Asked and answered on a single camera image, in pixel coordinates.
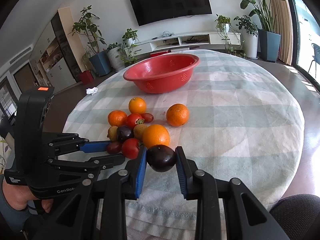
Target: curtain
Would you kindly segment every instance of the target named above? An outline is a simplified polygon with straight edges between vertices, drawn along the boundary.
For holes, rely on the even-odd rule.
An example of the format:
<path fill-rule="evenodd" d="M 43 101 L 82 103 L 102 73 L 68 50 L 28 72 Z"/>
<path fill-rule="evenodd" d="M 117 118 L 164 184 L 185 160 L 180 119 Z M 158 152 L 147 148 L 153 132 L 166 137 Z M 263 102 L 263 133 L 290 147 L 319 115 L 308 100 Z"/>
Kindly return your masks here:
<path fill-rule="evenodd" d="M 279 59 L 291 65 L 293 55 L 293 27 L 288 0 L 272 0 L 273 15 L 277 15 L 276 32 L 281 34 Z"/>

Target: tv cabinet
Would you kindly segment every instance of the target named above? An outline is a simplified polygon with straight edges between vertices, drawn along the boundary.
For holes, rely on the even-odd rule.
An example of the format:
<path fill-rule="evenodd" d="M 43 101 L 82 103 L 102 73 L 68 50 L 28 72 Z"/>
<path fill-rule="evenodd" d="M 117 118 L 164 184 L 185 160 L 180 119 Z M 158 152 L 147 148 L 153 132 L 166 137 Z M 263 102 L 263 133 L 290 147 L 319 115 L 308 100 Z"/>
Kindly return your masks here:
<path fill-rule="evenodd" d="M 201 31 L 178 33 L 170 37 L 159 37 L 155 40 L 140 41 L 136 47 L 131 49 L 131 53 L 126 49 L 128 56 L 138 56 L 153 51 L 161 51 L 178 47 L 189 47 L 196 45 L 224 45 L 226 43 L 223 34 L 217 31 Z M 240 33 L 228 33 L 228 38 L 232 45 L 240 45 Z"/>

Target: white tissue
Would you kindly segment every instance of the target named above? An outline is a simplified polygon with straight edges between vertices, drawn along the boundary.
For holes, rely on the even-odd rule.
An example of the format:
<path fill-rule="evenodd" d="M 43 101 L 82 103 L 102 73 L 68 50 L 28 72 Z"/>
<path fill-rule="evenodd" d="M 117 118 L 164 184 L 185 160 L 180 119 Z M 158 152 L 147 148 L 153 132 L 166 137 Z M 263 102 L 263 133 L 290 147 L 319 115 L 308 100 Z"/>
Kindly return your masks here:
<path fill-rule="evenodd" d="M 87 90 L 87 95 L 94 95 L 96 92 L 98 92 L 98 88 L 94 87 L 94 88 L 88 88 Z"/>

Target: orange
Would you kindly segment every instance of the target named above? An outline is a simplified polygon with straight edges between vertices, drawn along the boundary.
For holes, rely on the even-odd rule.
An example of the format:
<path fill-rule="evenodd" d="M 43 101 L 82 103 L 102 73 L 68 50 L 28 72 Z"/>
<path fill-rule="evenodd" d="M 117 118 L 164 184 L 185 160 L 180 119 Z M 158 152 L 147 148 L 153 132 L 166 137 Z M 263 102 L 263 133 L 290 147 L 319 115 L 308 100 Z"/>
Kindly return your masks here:
<path fill-rule="evenodd" d="M 147 109 L 147 104 L 142 98 L 132 98 L 128 107 L 132 114 L 143 114 Z"/>
<path fill-rule="evenodd" d="M 172 126 L 181 126 L 188 122 L 189 110 L 183 104 L 175 104 L 167 111 L 167 122 Z"/>
<path fill-rule="evenodd" d="M 108 122 L 111 126 L 125 125 L 127 122 L 127 114 L 121 110 L 114 110 L 108 115 Z"/>
<path fill-rule="evenodd" d="M 144 130 L 142 135 L 142 142 L 147 148 L 158 144 L 168 146 L 170 143 L 170 135 L 168 130 L 162 125 L 153 124 Z"/>

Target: checkered tablecloth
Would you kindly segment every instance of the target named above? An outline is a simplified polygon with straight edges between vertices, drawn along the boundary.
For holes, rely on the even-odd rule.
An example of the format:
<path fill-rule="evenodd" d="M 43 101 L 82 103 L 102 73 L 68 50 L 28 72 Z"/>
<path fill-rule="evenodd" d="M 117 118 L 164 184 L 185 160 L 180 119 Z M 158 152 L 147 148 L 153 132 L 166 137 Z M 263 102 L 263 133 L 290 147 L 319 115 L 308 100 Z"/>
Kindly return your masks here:
<path fill-rule="evenodd" d="M 141 97 L 153 123 L 164 125 L 170 147 L 183 147 L 187 158 L 217 179 L 240 178 L 269 209 L 291 183 L 301 157 L 304 118 L 299 104 L 269 72 L 250 61 L 211 50 L 188 50 L 201 63 L 183 87 L 165 94 L 146 94 L 123 79 L 125 70 L 101 83 L 97 94 L 86 96 L 69 115 L 64 132 L 75 132 L 91 141 L 105 140 L 107 116 Z M 173 104 L 188 107 L 187 124 L 174 128 L 166 123 Z M 89 159 L 84 153 L 68 160 Z M 101 178 L 125 164 L 101 174 Z M 148 234 L 165 239 L 192 239 L 196 226 L 196 201 L 181 195 L 176 169 L 156 173 L 147 166 L 138 201 L 126 202 L 131 238 Z"/>

